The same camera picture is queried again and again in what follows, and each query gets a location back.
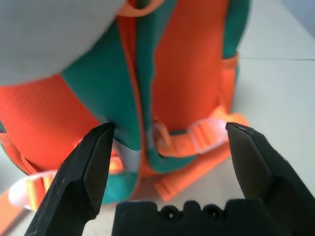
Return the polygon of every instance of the reflective strip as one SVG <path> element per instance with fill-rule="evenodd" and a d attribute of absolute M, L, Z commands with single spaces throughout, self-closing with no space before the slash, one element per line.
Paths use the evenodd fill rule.
<path fill-rule="evenodd" d="M 149 129 L 146 133 L 146 150 L 151 150 L 155 148 L 153 129 Z"/>
<path fill-rule="evenodd" d="M 118 153 L 126 171 L 132 173 L 139 171 L 141 150 L 131 150 L 117 140 L 113 140 L 113 147 Z"/>

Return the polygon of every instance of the white plastic buckle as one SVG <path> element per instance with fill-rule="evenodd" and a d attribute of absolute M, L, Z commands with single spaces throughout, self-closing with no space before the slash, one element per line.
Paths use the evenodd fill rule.
<path fill-rule="evenodd" d="M 210 129 L 214 132 L 215 137 L 217 142 L 215 144 L 211 144 L 205 148 L 202 148 L 194 133 L 193 130 L 198 127 L 201 123 L 208 123 Z M 222 120 L 222 119 L 217 119 L 217 118 L 208 118 L 208 119 L 202 119 L 199 120 L 197 122 L 195 122 L 194 124 L 192 124 L 188 129 L 187 132 L 190 135 L 190 138 L 193 142 L 194 147 L 196 148 L 197 152 L 199 154 L 205 154 L 219 146 L 221 146 L 223 143 L 225 143 L 228 140 L 228 136 L 227 136 L 227 131 L 225 129 L 226 126 L 226 121 Z"/>

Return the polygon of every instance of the backpack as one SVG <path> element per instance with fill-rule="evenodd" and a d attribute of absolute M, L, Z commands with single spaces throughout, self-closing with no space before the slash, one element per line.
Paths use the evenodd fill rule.
<path fill-rule="evenodd" d="M 138 8 L 148 0 L 137 0 Z M 57 170 L 93 127 L 115 124 L 103 203 L 141 178 L 170 200 L 230 156 L 225 124 L 250 0 L 166 0 L 117 17 L 85 55 L 40 81 L 0 87 L 1 144 L 28 175 Z"/>

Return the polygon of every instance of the plastic buckle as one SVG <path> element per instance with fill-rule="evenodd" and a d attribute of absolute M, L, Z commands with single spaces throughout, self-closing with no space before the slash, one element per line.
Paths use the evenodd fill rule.
<path fill-rule="evenodd" d="M 228 140 L 226 121 L 217 118 L 202 119 L 188 128 L 188 134 L 199 154 L 207 153 Z"/>

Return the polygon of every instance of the backpack strap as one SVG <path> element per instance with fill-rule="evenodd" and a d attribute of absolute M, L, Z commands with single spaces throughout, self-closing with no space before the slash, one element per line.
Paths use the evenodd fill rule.
<path fill-rule="evenodd" d="M 155 144 L 160 155 L 164 157 L 184 158 L 207 153 L 227 142 L 225 125 L 227 122 L 243 123 L 240 114 L 228 115 L 224 107 L 217 107 L 208 118 L 192 124 L 187 133 L 169 135 L 162 123 L 155 122 Z"/>
<path fill-rule="evenodd" d="M 179 171 L 167 174 L 154 184 L 164 201 L 170 201 L 180 192 L 204 176 L 215 166 L 231 156 L 228 142 L 212 151 L 200 155 Z"/>

